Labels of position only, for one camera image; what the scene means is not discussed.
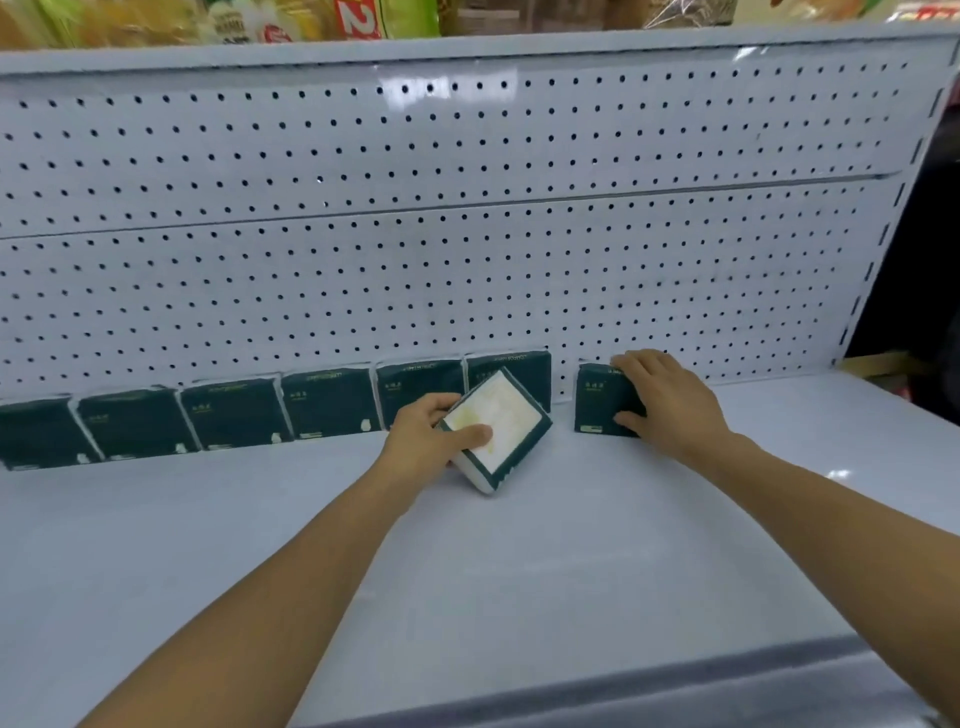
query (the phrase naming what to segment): red label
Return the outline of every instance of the red label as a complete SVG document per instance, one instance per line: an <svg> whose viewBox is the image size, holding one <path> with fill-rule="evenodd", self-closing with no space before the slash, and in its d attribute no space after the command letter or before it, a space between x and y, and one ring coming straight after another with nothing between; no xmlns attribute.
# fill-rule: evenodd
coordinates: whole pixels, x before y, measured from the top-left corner
<svg viewBox="0 0 960 728"><path fill-rule="evenodd" d="M383 37L376 22L375 0L337 0L336 7L345 36L367 40Z"/></svg>
<svg viewBox="0 0 960 728"><path fill-rule="evenodd" d="M292 43L293 39L278 25L263 26L263 42L265 43Z"/></svg>

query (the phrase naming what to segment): tissue package label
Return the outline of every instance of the tissue package label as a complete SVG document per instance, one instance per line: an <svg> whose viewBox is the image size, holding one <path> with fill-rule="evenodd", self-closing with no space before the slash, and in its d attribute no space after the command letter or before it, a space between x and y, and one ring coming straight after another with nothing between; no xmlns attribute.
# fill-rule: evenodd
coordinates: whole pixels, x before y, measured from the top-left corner
<svg viewBox="0 0 960 728"><path fill-rule="evenodd" d="M429 392L464 394L463 365L460 359L435 359L377 367L376 391L383 411L383 424L389 427L400 407Z"/></svg>
<svg viewBox="0 0 960 728"><path fill-rule="evenodd" d="M77 411L107 460L197 451L172 389L87 397Z"/></svg>
<svg viewBox="0 0 960 728"><path fill-rule="evenodd" d="M550 352L514 352L467 357L467 388L505 368L547 412L550 411Z"/></svg>
<svg viewBox="0 0 960 728"><path fill-rule="evenodd" d="M647 414L626 375L606 364L581 364L577 372L573 428L597 435L636 437L632 430L613 421L613 415L623 410Z"/></svg>
<svg viewBox="0 0 960 728"><path fill-rule="evenodd" d="M439 427L458 430L478 424L493 428L491 440L481 448L465 450L453 462L487 494L499 488L552 425L540 404L506 369L471 389Z"/></svg>
<svg viewBox="0 0 960 728"><path fill-rule="evenodd" d="M280 386L294 435L299 439L380 429L370 372L366 369L325 369L287 375Z"/></svg>
<svg viewBox="0 0 960 728"><path fill-rule="evenodd" d="M202 384L180 395L204 449L290 442L272 379Z"/></svg>
<svg viewBox="0 0 960 728"><path fill-rule="evenodd" d="M0 460L12 471L99 462L68 402L63 398L0 406Z"/></svg>

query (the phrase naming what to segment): right hand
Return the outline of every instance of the right hand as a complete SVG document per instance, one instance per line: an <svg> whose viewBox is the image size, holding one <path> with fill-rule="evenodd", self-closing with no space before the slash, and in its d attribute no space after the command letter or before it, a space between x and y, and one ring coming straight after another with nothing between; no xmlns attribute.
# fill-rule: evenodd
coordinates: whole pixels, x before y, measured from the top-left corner
<svg viewBox="0 0 960 728"><path fill-rule="evenodd" d="M614 420L660 452L694 467L733 437L713 392L670 354L655 349L626 352L611 364L633 383L647 408L646 417L618 412Z"/></svg>

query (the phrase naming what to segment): dark green tissue pack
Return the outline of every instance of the dark green tissue pack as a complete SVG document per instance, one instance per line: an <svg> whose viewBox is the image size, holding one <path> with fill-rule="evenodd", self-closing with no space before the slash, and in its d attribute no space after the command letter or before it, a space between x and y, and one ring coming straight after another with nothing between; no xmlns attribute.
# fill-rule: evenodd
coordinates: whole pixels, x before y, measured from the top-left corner
<svg viewBox="0 0 960 728"><path fill-rule="evenodd" d="M0 406L0 460L12 471L100 462L69 398Z"/></svg>
<svg viewBox="0 0 960 728"><path fill-rule="evenodd" d="M379 366L376 368L376 392L380 397L383 425L389 428L400 407L429 392L464 394L464 367L460 359Z"/></svg>
<svg viewBox="0 0 960 728"><path fill-rule="evenodd" d="M647 414L633 383L607 364L580 365L574 406L574 430L596 435L636 437L632 430L614 422L613 415L624 410L643 417Z"/></svg>
<svg viewBox="0 0 960 728"><path fill-rule="evenodd" d="M245 448L293 439L272 378L201 384L184 389L180 401L204 449Z"/></svg>
<svg viewBox="0 0 960 728"><path fill-rule="evenodd" d="M283 403L300 440L380 429L370 370L356 367L286 375Z"/></svg>
<svg viewBox="0 0 960 728"><path fill-rule="evenodd" d="M197 451L172 389L87 397L77 402L77 414L107 460Z"/></svg>
<svg viewBox="0 0 960 728"><path fill-rule="evenodd" d="M550 352L497 353L467 357L467 390L473 389L484 379L496 374L501 368L513 375L530 396L545 411L550 411Z"/></svg>

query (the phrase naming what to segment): forearm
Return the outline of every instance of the forearm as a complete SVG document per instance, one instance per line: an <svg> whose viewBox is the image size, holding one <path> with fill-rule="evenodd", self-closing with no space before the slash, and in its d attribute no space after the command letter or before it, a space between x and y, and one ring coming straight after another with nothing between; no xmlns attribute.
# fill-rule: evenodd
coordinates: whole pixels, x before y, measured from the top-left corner
<svg viewBox="0 0 960 728"><path fill-rule="evenodd" d="M960 538L741 436L689 464L777 541L888 665L960 720Z"/></svg>
<svg viewBox="0 0 960 728"><path fill-rule="evenodd" d="M413 500L375 467L188 622L82 728L282 728Z"/></svg>

